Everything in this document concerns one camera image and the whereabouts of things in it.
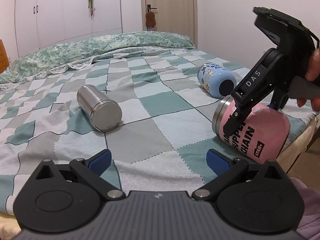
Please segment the person's right hand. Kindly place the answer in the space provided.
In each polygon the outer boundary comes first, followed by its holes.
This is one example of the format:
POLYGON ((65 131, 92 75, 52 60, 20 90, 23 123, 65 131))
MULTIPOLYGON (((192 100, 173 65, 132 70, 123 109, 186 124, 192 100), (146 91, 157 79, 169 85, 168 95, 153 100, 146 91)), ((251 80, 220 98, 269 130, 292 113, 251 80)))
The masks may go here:
MULTIPOLYGON (((319 77, 320 74, 320 51, 317 48, 310 57, 308 70, 305 78, 312 82, 319 77)), ((311 107, 314 111, 319 112, 320 110, 320 97, 316 97, 311 100, 311 107)))

